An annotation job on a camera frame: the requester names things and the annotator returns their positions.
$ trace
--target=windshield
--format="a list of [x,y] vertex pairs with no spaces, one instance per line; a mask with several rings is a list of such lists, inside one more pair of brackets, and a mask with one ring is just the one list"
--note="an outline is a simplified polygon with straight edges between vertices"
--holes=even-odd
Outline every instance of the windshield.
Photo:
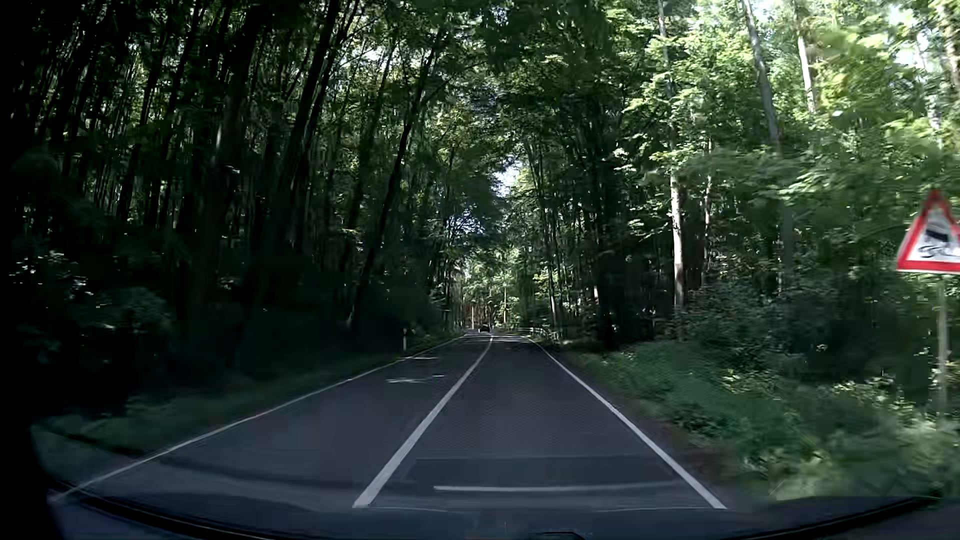
[[955,0],[28,4],[8,302],[53,507],[960,495]]

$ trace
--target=triangular warning sign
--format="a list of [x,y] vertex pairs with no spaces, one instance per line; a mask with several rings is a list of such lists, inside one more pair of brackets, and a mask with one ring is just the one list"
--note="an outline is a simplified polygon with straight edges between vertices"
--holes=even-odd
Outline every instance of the triangular warning sign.
[[897,253],[897,270],[960,274],[960,227],[939,191],[930,191],[920,215],[906,232]]

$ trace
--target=guardrail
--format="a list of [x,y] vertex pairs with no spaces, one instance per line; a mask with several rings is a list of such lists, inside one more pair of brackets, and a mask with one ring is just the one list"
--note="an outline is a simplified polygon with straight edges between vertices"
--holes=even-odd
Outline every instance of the guardrail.
[[560,333],[559,333],[559,332],[557,332],[557,331],[552,331],[552,330],[548,330],[548,329],[545,329],[545,328],[531,327],[531,328],[514,328],[514,329],[510,329],[510,330],[511,330],[511,331],[522,331],[522,332],[531,333],[531,334],[534,334],[534,335],[542,335],[543,337],[546,337],[547,339],[549,339],[549,340],[551,340],[551,341],[560,341]]

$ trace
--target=asphalt road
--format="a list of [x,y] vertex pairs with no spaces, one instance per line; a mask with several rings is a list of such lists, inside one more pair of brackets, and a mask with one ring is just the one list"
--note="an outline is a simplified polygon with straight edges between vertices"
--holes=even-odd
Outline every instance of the asphalt road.
[[83,489],[227,523],[252,519],[238,500],[326,513],[725,507],[540,346],[486,333],[130,461]]

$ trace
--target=grass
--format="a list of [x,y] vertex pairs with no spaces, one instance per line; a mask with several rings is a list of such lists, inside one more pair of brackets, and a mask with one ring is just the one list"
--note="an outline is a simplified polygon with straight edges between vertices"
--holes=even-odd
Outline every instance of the grass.
[[[450,337],[424,337],[412,344],[410,351],[428,349]],[[48,418],[33,427],[36,449],[52,476],[79,481],[109,468],[122,459],[118,455],[158,451],[396,358],[388,354],[349,356],[323,369],[272,380],[232,377],[216,391],[183,390],[166,400],[137,396],[128,401],[126,414],[119,416]]]
[[620,353],[574,347],[565,357],[643,414],[683,429],[691,444],[732,448],[730,465],[760,495],[960,497],[957,426],[937,430],[879,381],[810,386],[736,372],[675,341]]

